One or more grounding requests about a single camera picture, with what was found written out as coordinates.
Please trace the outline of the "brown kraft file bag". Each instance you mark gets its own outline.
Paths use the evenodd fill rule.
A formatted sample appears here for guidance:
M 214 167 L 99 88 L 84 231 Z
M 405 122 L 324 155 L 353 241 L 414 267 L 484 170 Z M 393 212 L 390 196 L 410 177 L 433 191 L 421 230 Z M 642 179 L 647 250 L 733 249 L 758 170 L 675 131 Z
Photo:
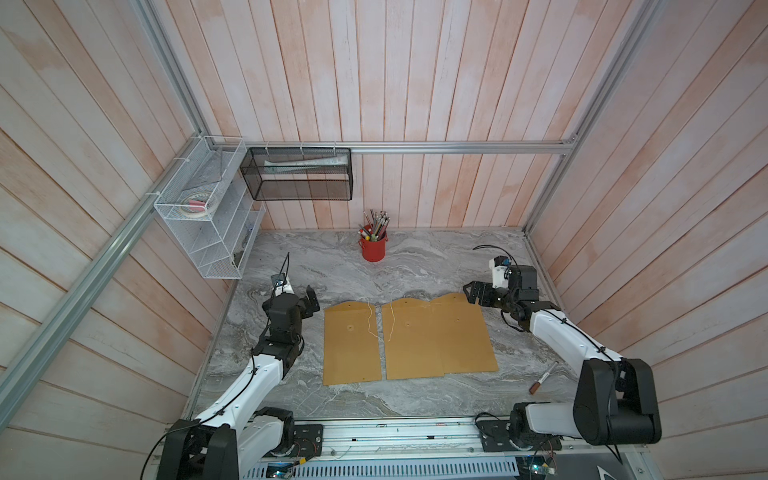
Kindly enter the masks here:
M 463 294 L 430 302 L 445 374 L 497 372 L 499 367 L 481 308 Z
M 442 377 L 436 321 L 427 301 L 403 298 L 381 308 L 388 380 Z
M 323 384 L 382 379 L 375 307 L 344 302 L 324 310 Z

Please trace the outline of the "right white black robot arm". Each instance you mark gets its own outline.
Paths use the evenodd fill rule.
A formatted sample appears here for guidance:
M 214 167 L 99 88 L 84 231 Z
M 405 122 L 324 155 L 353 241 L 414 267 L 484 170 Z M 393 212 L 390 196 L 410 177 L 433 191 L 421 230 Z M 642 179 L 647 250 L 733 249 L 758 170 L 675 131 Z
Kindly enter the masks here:
M 515 404 L 509 416 L 510 443 L 531 450 L 560 437 L 611 448 L 659 442 L 662 422 L 651 366 L 600 344 L 554 303 L 540 299 L 534 267 L 499 256 L 490 269 L 491 281 L 463 286 L 467 301 L 499 310 L 503 319 L 512 319 L 518 330 L 543 341 L 578 375 L 570 403 Z

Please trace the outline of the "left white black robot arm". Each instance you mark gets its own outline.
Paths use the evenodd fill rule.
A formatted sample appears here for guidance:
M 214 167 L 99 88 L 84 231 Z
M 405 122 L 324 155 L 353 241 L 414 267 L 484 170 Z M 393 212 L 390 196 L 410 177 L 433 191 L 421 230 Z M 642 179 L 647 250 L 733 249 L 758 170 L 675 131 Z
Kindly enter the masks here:
M 284 282 L 262 308 L 267 324 L 242 373 L 210 407 L 177 420 L 156 442 L 158 479 L 239 479 L 264 456 L 300 451 L 293 413 L 262 403 L 303 353 L 303 321 L 320 305 L 312 287 L 300 297 Z

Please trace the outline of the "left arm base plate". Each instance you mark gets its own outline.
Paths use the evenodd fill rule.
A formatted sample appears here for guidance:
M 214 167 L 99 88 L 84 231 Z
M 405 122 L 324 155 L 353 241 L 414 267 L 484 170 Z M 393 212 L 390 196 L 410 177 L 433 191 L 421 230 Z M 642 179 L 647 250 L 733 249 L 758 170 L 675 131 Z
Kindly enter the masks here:
M 324 426 L 320 423 L 299 424 L 284 433 L 274 449 L 263 453 L 259 459 L 304 458 L 310 460 L 322 455 Z

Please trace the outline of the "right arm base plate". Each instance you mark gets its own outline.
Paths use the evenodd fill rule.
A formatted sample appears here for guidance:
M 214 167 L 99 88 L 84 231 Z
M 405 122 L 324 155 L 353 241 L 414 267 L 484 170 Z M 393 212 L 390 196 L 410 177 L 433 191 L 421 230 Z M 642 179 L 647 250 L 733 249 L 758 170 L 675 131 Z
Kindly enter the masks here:
M 560 451 L 561 438 L 549 434 L 523 432 L 509 420 L 482 414 L 473 421 L 485 453 Z

